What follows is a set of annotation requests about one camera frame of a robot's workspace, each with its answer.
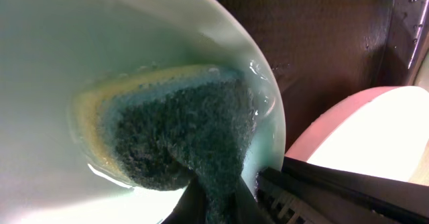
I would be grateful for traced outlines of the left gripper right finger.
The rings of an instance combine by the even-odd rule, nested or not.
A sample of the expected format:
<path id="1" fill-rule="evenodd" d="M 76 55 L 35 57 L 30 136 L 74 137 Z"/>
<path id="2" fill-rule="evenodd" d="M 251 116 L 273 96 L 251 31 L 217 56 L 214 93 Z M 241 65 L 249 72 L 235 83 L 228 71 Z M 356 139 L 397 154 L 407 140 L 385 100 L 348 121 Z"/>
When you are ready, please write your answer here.
<path id="1" fill-rule="evenodd" d="M 235 216 L 239 224 L 272 224 L 270 216 L 259 208 L 244 180 L 239 179 L 235 191 Z"/>

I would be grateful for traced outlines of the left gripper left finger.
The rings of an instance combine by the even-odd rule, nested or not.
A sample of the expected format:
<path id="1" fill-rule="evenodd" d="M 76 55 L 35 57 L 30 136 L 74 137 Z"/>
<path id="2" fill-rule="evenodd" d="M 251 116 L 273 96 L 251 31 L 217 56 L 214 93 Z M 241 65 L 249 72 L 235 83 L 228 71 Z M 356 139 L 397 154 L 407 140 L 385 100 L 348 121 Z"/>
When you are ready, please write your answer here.
<path id="1" fill-rule="evenodd" d="M 162 224 L 205 224 L 206 208 L 206 193 L 199 180 L 194 178 Z"/>

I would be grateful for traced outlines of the mint plate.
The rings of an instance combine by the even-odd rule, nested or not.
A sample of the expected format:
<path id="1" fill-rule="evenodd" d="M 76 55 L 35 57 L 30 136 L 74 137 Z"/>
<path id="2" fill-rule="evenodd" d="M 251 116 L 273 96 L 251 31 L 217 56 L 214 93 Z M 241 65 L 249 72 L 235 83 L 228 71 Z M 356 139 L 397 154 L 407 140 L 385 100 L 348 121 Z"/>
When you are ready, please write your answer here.
<path id="1" fill-rule="evenodd" d="M 216 0 L 1 0 L 1 222 L 160 223 L 181 190 L 112 176 L 78 143 L 70 105 L 102 80 L 192 63 L 230 64 L 256 90 L 242 177 L 280 169 L 286 126 L 261 50 Z"/>

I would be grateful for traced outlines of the green yellow sponge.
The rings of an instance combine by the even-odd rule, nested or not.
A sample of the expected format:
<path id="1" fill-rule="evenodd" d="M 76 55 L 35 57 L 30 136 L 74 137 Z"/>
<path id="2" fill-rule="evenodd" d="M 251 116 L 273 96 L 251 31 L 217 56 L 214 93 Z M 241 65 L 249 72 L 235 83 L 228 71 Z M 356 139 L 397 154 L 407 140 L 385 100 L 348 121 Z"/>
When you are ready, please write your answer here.
<path id="1" fill-rule="evenodd" d="M 76 136 L 104 171 L 158 191 L 196 181 L 207 223 L 236 222 L 256 110 L 242 72 L 208 64 L 103 81 L 72 105 Z"/>

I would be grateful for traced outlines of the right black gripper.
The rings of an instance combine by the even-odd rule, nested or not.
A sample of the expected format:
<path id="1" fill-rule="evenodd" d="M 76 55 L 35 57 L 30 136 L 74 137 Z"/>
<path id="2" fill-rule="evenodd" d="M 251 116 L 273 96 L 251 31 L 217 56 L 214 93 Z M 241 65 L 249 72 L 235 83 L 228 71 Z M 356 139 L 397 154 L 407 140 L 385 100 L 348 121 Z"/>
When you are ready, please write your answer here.
<path id="1" fill-rule="evenodd" d="M 256 199 L 274 223 L 428 224 L 428 187 L 285 157 L 257 174 Z"/>

